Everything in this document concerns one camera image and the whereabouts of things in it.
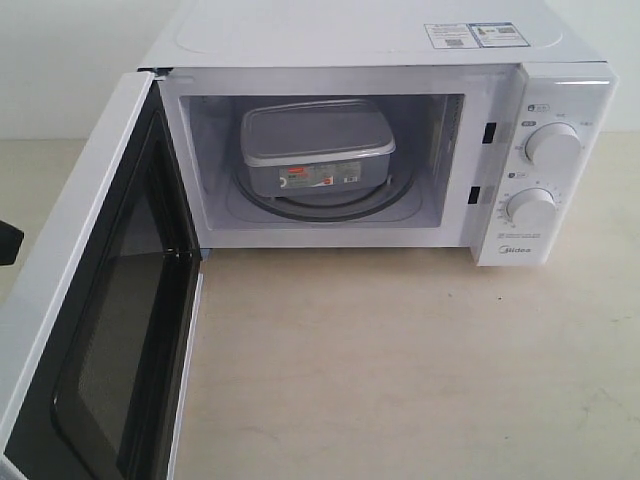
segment white microwave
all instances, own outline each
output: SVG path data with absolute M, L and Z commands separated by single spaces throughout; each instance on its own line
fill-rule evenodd
M 172 475 L 210 249 L 544 263 L 616 83 L 542 2 L 187 1 L 117 85 L 0 312 L 0 477 Z M 263 115 L 251 156 L 243 125 L 265 111 L 307 116 Z M 269 157 L 352 129 L 383 140 L 346 165 Z M 384 158 L 358 185 L 365 150 Z

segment white wall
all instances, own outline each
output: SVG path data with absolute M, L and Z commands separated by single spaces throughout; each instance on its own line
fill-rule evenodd
M 2 2 L 0 138 L 86 137 L 118 77 L 136 68 L 179 1 Z M 640 130 L 634 0 L 549 2 L 622 77 L 607 130 Z

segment microwave door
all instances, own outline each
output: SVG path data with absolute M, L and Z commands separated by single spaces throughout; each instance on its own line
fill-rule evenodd
M 26 478 L 166 478 L 199 263 L 159 88 L 127 74 L 0 314 L 0 451 Z

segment gray container lid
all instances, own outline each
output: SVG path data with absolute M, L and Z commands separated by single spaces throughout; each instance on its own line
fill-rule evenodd
M 396 149 L 386 118 L 368 100 L 326 100 L 258 108 L 242 119 L 250 167 L 336 162 Z

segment white knob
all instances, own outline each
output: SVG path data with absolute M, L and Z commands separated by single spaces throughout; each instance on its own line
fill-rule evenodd
M 516 226 L 523 228 L 546 227 L 553 223 L 556 212 L 553 197 L 542 188 L 524 190 L 507 203 L 507 215 Z
M 558 162 L 573 163 L 582 144 L 576 131 L 566 123 L 552 123 L 536 131 L 525 147 L 527 157 L 538 167 L 553 167 Z

